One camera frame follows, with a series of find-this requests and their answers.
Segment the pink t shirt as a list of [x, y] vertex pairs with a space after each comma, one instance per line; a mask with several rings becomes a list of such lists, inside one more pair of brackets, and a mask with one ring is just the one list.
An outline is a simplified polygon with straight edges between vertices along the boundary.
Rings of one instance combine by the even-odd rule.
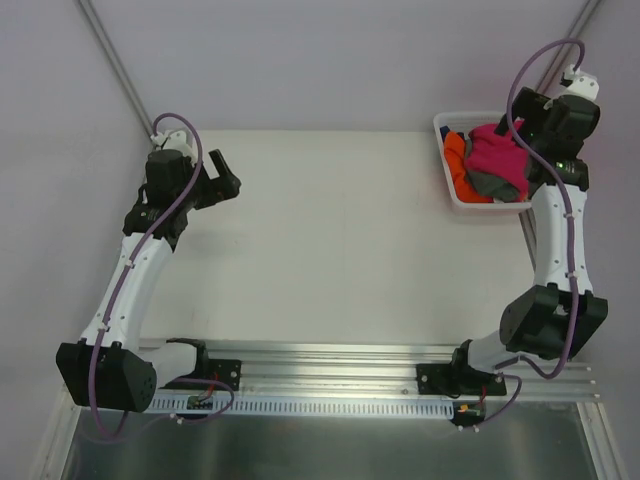
[[468, 134], [464, 166], [468, 172], [493, 174], [507, 180], [520, 191], [522, 202], [528, 195], [525, 176], [527, 153], [519, 148], [510, 134], [497, 135], [497, 124], [485, 124]]

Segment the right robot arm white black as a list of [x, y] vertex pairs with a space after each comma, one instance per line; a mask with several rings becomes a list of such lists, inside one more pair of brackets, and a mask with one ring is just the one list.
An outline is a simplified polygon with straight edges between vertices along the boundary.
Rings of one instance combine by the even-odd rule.
[[608, 315], [608, 302], [595, 295], [587, 271], [583, 218], [590, 182], [588, 166], [578, 157], [600, 108], [587, 94], [565, 90], [549, 98], [529, 88], [508, 107], [497, 131], [510, 133], [529, 156], [533, 285], [505, 307], [497, 331], [462, 343], [444, 373], [430, 380], [446, 395], [503, 395], [500, 371], [537, 359], [556, 363], [550, 371], [534, 369], [553, 379]]

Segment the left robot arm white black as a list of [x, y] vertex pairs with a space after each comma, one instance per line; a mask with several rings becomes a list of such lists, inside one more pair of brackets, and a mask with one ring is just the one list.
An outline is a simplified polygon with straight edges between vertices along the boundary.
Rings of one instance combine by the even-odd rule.
[[140, 413], [159, 388], [199, 389], [216, 377], [204, 341], [172, 338], [143, 353], [141, 326], [152, 293], [191, 210], [233, 199], [241, 182], [222, 153], [209, 153], [210, 178], [176, 149], [151, 152], [146, 181], [125, 217], [119, 260], [98, 310], [75, 343], [63, 343], [56, 365], [75, 404]]

